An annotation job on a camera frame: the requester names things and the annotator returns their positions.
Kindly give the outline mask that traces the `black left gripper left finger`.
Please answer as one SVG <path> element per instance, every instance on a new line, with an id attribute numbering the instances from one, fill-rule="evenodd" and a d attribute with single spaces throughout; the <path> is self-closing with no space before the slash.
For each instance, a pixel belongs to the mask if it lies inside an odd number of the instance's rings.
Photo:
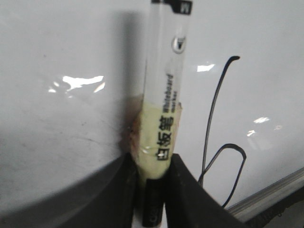
<path id="1" fill-rule="evenodd" d="M 0 217 L 2 228 L 130 228 L 137 169 L 126 153 L 80 182 Z"/>

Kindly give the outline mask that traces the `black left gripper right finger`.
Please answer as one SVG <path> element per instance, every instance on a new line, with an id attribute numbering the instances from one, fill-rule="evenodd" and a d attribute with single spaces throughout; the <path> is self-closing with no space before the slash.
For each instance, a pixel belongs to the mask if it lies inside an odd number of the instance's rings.
<path id="1" fill-rule="evenodd" d="M 169 228 L 246 228 L 223 209 L 195 180 L 181 157 L 173 154 L 165 178 Z"/>

